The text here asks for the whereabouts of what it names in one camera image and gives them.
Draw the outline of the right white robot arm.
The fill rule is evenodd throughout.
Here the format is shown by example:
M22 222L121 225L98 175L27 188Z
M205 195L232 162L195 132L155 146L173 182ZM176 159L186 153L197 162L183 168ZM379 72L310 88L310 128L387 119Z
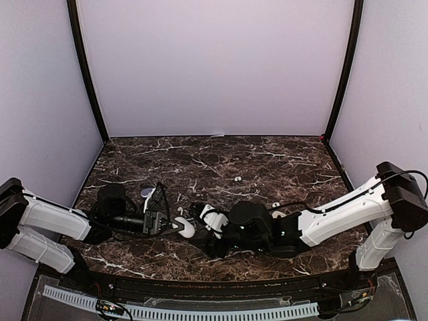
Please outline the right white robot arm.
M274 216L279 208L240 201L228 211L192 203L189 214L208 230L203 250L224 258L232 249L260 251L293 258L331 237L369 221L376 221L368 239L350 257L350 269L341 276L347 290L355 290L378 268L382 259L408 233L427 224L427 192L421 191L416 171L404 171L390 162L377 165L377 174L352 192L318 208L290 202L303 210Z

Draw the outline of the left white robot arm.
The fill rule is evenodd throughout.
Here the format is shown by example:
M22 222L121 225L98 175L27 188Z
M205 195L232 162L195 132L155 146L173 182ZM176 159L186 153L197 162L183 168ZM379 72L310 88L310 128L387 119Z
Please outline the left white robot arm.
M131 238L148 239L170 233L192 237L194 228L183 217L171 218L163 184L148 193L142 206L137 206L118 183L98 190L90 211L58 205L24 189L21 181L10 178L1 185L1 248L16 251L37 263L48 265L79 291L94 287L94 276L78 264L70 248L38 233L37 228L53 231L89 244L100 244L113 233Z

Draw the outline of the white oval charging case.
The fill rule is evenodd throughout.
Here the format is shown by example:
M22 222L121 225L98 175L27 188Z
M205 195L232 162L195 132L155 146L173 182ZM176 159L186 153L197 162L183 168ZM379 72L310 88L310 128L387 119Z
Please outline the white oval charging case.
M190 239L195 235L194 226L189 221L187 221L184 217L176 217L174 218L174 222L179 222L180 227L183 227L179 231L179 234L184 238Z

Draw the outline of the purple round charging case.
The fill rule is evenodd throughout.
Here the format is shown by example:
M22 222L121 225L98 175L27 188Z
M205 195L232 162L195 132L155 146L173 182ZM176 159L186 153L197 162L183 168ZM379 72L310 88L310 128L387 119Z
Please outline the purple round charging case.
M154 191L154 187L143 188L140 192L140 196L142 198L148 198L152 195L153 191Z

